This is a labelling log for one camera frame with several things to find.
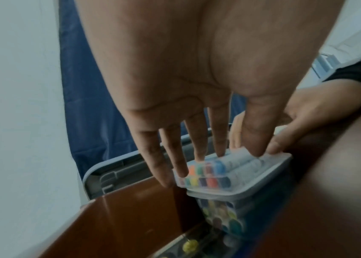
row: container lid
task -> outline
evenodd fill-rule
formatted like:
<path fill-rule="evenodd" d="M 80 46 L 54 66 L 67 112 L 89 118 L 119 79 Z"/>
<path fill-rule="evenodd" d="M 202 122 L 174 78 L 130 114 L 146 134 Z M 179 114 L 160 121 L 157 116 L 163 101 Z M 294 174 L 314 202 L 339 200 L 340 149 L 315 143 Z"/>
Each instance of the container lid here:
<path fill-rule="evenodd" d="M 277 155 L 279 156 L 278 162 L 264 171 L 261 175 L 254 178 L 243 187 L 236 189 L 235 191 L 219 191 L 197 188 L 189 189 L 186 193 L 191 197 L 218 201 L 235 201 L 249 197 L 265 186 L 285 168 L 287 168 L 290 160 L 292 159 L 292 155 L 289 153 L 280 153 Z"/>

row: finger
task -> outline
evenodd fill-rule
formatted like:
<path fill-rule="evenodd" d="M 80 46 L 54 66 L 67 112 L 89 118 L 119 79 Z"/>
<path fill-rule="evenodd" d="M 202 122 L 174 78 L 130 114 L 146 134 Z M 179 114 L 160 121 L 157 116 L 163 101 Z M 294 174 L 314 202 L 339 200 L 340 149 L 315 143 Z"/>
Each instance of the finger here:
<path fill-rule="evenodd" d="M 214 150 L 218 157 L 223 156 L 226 152 L 229 114 L 230 102 L 218 107 L 208 108 Z"/>
<path fill-rule="evenodd" d="M 264 154 L 288 99 L 289 95 L 247 99 L 241 134 L 244 147 L 253 156 Z"/>
<path fill-rule="evenodd" d="M 168 153 L 176 173 L 178 173 L 180 177 L 187 176 L 189 170 L 182 151 L 181 126 L 171 125 L 159 129 L 159 134 L 162 139 L 162 145 L 165 147 L 166 153 Z"/>
<path fill-rule="evenodd" d="M 241 147 L 241 127 L 243 124 L 244 112 L 234 117 L 230 128 L 229 141 L 230 149 L 238 149 Z"/>
<path fill-rule="evenodd" d="M 296 118 L 279 134 L 275 135 L 267 146 L 268 154 L 277 154 L 302 138 L 306 133 L 318 127 L 317 119 L 311 115 Z"/>
<path fill-rule="evenodd" d="M 205 160 L 208 138 L 205 113 L 202 111 L 189 117 L 185 125 L 195 150 L 195 160 Z"/>
<path fill-rule="evenodd" d="M 164 187 L 172 186 L 173 174 L 161 151 L 158 132 L 131 131 L 131 135 L 154 177 Z"/>

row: brown wooden surface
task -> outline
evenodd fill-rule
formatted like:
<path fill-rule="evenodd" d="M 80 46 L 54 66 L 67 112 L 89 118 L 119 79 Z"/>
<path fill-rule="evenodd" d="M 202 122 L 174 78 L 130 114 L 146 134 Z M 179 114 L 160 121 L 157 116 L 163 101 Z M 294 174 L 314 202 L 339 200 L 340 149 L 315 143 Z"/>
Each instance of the brown wooden surface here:
<path fill-rule="evenodd" d="M 296 173 L 317 161 L 313 147 L 319 153 L 339 131 L 294 146 Z M 308 161 L 307 153 L 314 153 Z M 316 162 L 251 257 L 361 257 L 361 117 Z"/>
<path fill-rule="evenodd" d="M 145 258 L 204 220 L 185 189 L 154 178 L 97 198 L 41 258 Z"/>

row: person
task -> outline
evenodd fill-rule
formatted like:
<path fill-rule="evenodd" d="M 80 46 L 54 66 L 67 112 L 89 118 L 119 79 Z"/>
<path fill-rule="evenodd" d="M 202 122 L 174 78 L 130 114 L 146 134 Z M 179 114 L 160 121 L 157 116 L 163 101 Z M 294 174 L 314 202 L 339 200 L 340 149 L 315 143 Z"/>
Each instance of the person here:
<path fill-rule="evenodd" d="M 225 153 L 232 92 L 247 98 L 242 145 L 260 156 L 344 0 L 76 0 L 110 95 L 152 174 L 188 174 L 180 123 L 195 159 Z"/>
<path fill-rule="evenodd" d="M 287 127 L 275 135 L 266 152 L 284 151 L 309 131 L 346 118 L 361 108 L 361 62 L 336 70 L 323 83 L 298 89 L 284 109 L 281 124 Z M 244 112 L 235 116 L 230 128 L 230 148 L 242 146 Z"/>

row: blue object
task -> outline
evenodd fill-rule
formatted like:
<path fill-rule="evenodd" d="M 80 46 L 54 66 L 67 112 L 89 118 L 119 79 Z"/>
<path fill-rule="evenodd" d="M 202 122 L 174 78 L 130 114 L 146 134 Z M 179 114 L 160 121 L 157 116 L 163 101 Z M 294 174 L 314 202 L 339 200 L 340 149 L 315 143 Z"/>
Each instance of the blue object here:
<path fill-rule="evenodd" d="M 74 0 L 59 1 L 60 63 L 67 135 L 81 178 L 93 165 L 137 150 L 93 58 Z M 231 119 L 245 108 L 234 95 Z M 187 134 L 182 123 L 182 135 Z"/>

